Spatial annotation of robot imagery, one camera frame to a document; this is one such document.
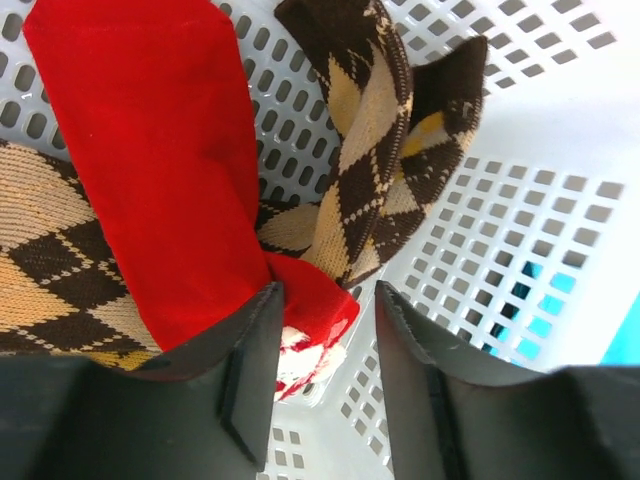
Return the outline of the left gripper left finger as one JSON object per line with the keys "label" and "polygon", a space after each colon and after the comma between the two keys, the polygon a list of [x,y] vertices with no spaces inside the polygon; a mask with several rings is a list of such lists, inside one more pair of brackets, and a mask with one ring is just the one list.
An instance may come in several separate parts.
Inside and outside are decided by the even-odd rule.
{"label": "left gripper left finger", "polygon": [[253,479],[265,468],[284,289],[132,372],[78,356],[1,362],[5,479]]}

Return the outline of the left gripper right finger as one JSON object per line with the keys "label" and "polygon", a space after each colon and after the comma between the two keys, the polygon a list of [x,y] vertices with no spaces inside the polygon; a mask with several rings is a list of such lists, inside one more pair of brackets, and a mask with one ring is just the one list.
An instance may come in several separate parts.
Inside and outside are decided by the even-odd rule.
{"label": "left gripper right finger", "polygon": [[635,479],[639,370],[541,373],[471,346],[375,287],[376,341],[398,479]]}

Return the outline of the teal cloth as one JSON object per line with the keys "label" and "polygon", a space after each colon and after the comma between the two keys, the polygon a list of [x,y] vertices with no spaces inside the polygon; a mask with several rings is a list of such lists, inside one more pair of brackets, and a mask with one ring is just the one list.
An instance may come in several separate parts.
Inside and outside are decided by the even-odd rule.
{"label": "teal cloth", "polygon": [[[521,273],[531,279],[537,279],[542,273],[543,267],[530,261],[525,262]],[[575,286],[576,279],[571,275],[556,273],[551,279],[551,287],[563,293],[571,293]],[[516,282],[511,290],[511,294],[522,300],[527,299],[531,287],[521,282]],[[554,295],[545,294],[539,303],[542,311],[549,315],[558,316],[565,302]],[[516,321],[519,308],[505,303],[501,315],[511,321]],[[529,331],[540,338],[547,338],[551,332],[552,325],[548,321],[535,317],[528,326]],[[506,340],[509,329],[498,323],[490,330],[490,335],[499,341]],[[497,349],[485,344],[483,351],[497,356]],[[522,340],[517,347],[517,351],[529,359],[535,359],[540,351],[540,346],[529,340]],[[617,330],[617,333],[609,345],[606,353],[600,361],[603,365],[635,365],[639,366],[639,293],[626,314],[624,321]]]}

